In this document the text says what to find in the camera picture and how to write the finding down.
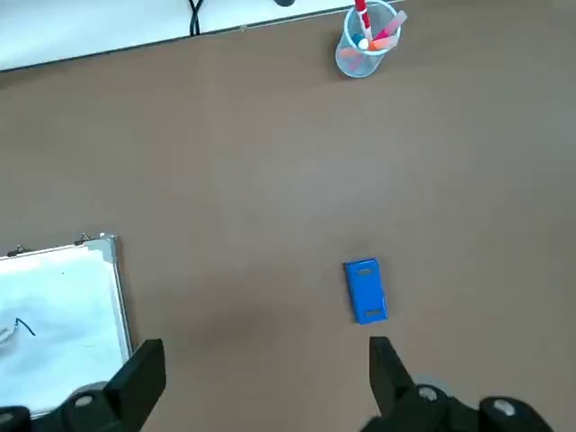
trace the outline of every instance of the screw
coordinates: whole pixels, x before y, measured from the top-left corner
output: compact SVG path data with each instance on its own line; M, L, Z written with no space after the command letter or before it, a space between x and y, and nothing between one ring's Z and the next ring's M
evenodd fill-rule
M90 396L89 394L87 394L85 396L80 396L78 399L76 399L76 402L74 402L74 406L76 406L77 408L85 407L86 405L89 405L90 403L92 403L93 399L94 398L92 396Z
M2 414L0 414L0 425L8 423L13 418L14 414L12 412L3 412Z
M418 390L418 395L420 396L420 398L424 398L431 402L438 399L438 395L436 394L434 389L430 387L420 387Z
M500 412L503 412L508 417L511 417L514 414L516 414L516 410L514 409L514 405L512 405L507 400L496 399L494 401L494 408Z

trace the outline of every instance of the pen holder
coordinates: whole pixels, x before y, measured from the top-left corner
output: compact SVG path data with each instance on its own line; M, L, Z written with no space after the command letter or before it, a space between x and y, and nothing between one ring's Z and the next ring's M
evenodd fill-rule
M381 0L370 1L367 6L370 14L372 35L378 34L396 16L396 10ZM355 34L362 34L362 27L356 9L352 7L346 14L342 37L336 46L336 64L349 77L369 77L378 68L384 55L390 49L380 49L378 51L359 49L352 42L352 36ZM401 27L394 33L398 41L400 41L400 35Z

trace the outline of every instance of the brown table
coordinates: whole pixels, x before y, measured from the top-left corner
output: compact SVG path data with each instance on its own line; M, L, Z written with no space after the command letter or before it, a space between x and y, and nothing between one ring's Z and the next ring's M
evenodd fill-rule
M366 80L341 15L3 74L2 250L121 236L131 326L166 343L147 430L358 430L370 335L569 430L576 25L529 3L409 0ZM391 316L359 327L365 256Z

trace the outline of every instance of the white shelf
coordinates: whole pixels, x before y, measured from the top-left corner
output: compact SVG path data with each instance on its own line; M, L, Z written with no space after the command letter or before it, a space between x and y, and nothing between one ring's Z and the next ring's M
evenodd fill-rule
M342 9L353 0L204 0L200 30L217 32ZM0 70L188 35L188 0L0 0Z

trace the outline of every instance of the black cable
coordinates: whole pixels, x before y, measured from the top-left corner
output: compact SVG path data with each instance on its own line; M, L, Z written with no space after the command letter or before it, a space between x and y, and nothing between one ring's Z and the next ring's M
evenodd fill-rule
M28 331L30 331L30 332L32 333L33 336L36 336L36 333L34 333L34 332L32 331L32 329L31 329L30 327L28 327L28 324L26 324L24 321L22 321L22 320L19 319L19 318L16 319L16 324L15 324L15 326L18 327L18 324L22 324L23 326L25 326L25 327L28 329Z
M198 36L200 34L200 22L198 21L198 11L204 0L198 0L198 4L194 4L194 0L188 0L190 8L192 9L192 18L190 19L190 36Z

